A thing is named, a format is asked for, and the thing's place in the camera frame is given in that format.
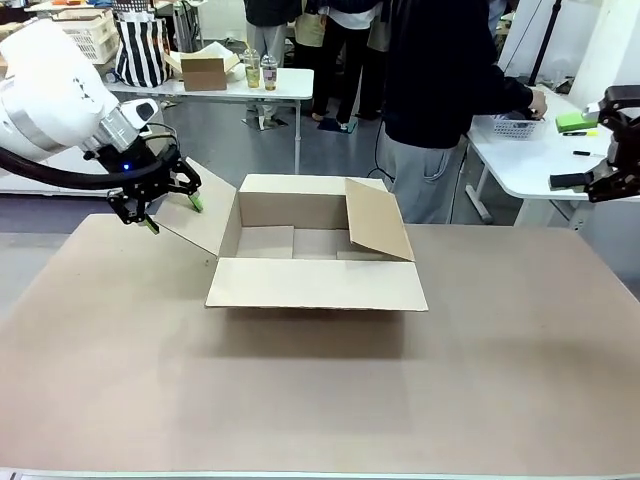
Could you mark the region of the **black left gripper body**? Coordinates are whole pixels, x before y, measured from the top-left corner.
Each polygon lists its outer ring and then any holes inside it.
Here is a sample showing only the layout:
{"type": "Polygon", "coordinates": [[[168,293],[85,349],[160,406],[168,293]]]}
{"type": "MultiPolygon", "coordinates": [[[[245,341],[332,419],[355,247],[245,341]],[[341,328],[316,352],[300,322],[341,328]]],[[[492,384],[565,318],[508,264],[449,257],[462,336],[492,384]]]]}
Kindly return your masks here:
{"type": "Polygon", "coordinates": [[[97,191],[141,186],[144,191],[179,184],[173,168],[179,162],[180,150],[175,138],[138,137],[128,149],[119,152],[113,145],[85,149],[84,160],[95,161],[106,171],[104,179],[91,180],[85,190],[97,191]]]}

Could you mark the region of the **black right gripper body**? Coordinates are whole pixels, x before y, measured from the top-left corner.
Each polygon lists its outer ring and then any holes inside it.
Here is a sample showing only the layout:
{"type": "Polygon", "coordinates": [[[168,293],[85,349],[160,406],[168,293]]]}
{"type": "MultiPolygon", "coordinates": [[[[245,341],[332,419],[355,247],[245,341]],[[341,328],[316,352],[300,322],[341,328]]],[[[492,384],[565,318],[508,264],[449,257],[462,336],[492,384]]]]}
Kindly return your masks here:
{"type": "Polygon", "coordinates": [[[638,170],[639,118],[614,112],[603,120],[603,125],[612,132],[606,156],[608,164],[626,173],[638,170]]]}

